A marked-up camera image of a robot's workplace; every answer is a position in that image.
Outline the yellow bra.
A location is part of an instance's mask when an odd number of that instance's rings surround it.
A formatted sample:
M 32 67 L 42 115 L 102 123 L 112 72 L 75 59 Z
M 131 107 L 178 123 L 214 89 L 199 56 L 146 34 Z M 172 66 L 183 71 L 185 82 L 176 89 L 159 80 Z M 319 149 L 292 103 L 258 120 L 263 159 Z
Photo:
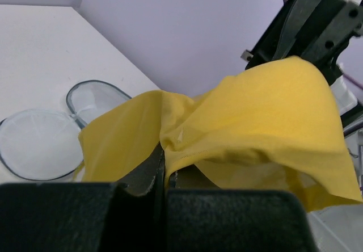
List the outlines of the yellow bra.
M 119 180 L 160 145 L 166 177 L 195 165 L 220 188 L 292 192 L 307 211 L 362 202 L 334 95 L 298 57 L 228 76 L 196 99 L 143 93 L 79 141 L 84 182 Z

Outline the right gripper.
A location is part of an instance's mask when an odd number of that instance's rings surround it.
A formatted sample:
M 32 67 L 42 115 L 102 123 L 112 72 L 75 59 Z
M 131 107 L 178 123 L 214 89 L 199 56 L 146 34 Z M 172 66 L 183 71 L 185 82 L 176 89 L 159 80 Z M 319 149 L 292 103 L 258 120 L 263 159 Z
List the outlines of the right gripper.
M 328 84 L 342 72 L 337 59 L 362 36 L 362 0 L 287 0 L 251 51 L 247 69 L 290 56 L 317 67 Z

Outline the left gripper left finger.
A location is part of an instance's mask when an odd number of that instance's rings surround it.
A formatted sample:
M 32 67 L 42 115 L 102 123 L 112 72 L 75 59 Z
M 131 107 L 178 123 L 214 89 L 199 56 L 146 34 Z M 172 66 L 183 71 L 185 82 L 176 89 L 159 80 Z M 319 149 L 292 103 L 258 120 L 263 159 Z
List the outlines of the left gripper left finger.
M 162 197 L 164 194 L 164 150 L 157 145 L 151 154 L 115 183 L 121 197 Z

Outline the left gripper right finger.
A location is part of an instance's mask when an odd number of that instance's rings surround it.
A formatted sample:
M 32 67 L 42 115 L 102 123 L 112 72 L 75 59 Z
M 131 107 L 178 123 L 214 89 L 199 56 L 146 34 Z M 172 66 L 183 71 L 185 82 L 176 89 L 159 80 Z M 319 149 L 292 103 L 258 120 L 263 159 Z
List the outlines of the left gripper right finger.
M 182 168 L 169 177 L 169 188 L 177 189 L 218 189 L 196 166 Z

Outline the white mesh laundry bag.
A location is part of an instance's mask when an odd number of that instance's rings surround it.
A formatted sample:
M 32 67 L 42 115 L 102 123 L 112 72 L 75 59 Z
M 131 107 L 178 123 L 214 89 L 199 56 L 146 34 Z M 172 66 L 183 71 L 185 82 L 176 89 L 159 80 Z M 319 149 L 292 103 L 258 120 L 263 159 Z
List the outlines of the white mesh laundry bag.
M 52 181 L 83 162 L 81 130 L 131 97 L 108 82 L 88 80 L 66 94 L 68 113 L 30 109 L 1 122 L 1 164 L 18 178 Z

